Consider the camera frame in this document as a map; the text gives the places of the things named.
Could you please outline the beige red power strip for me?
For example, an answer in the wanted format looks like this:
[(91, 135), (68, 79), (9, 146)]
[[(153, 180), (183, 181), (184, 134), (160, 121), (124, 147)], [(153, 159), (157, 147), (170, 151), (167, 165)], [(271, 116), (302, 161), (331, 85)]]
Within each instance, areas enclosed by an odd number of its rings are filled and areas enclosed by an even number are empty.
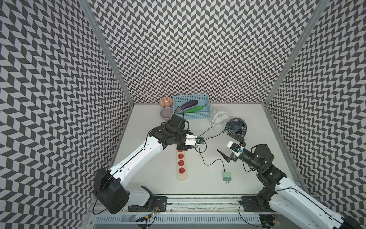
[(183, 150), (177, 151), (177, 165), (178, 165), (178, 180), (186, 180), (186, 168), (185, 168), (185, 154)]

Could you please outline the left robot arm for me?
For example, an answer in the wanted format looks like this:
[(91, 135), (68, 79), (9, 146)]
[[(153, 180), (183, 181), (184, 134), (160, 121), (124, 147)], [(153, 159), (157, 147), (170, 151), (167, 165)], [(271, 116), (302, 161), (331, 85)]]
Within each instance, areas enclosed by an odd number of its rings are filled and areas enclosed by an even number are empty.
[(93, 193), (111, 214), (118, 213), (125, 206), (150, 209), (154, 206), (155, 195), (147, 187), (127, 187), (135, 174), (169, 145), (187, 151), (203, 142), (203, 137), (190, 132), (187, 120), (174, 114), (170, 120), (150, 130), (145, 141), (120, 163), (109, 169), (98, 169)]

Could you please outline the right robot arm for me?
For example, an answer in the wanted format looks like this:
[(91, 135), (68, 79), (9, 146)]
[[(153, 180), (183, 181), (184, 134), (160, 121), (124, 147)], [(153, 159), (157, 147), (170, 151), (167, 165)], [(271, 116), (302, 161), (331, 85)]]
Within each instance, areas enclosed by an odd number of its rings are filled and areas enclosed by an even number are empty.
[(257, 194), (260, 207), (268, 204), (270, 209), (285, 216), (302, 229), (360, 229), (359, 222), (351, 216), (344, 217), (327, 208), (296, 185), (274, 164), (274, 155), (268, 145), (245, 148), (244, 138), (231, 135), (234, 142), (227, 146), (231, 155), (222, 154), (227, 162), (241, 160), (254, 169), (264, 188)]

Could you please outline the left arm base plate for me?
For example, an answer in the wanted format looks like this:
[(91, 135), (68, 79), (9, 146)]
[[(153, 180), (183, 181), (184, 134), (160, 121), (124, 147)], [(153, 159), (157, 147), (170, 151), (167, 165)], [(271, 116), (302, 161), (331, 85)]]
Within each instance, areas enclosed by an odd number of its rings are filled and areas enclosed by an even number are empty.
[(128, 206), (129, 212), (148, 212), (156, 210), (157, 212), (165, 212), (167, 207), (167, 196), (154, 196), (150, 197), (148, 201), (142, 205)]

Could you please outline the green adapter of blue fan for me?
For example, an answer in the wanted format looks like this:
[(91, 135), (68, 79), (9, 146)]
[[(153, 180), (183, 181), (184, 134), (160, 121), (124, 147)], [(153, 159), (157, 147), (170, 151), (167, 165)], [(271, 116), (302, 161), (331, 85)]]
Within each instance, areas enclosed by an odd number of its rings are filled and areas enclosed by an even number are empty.
[(225, 183), (229, 183), (231, 181), (231, 173), (230, 172), (223, 172), (223, 181)]

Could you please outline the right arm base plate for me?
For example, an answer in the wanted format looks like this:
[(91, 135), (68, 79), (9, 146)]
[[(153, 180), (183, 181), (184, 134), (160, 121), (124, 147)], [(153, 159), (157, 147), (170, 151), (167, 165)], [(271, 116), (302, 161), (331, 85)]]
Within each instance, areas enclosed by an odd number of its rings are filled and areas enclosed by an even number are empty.
[(242, 196), (240, 204), (245, 212), (273, 212), (269, 202), (257, 196)]

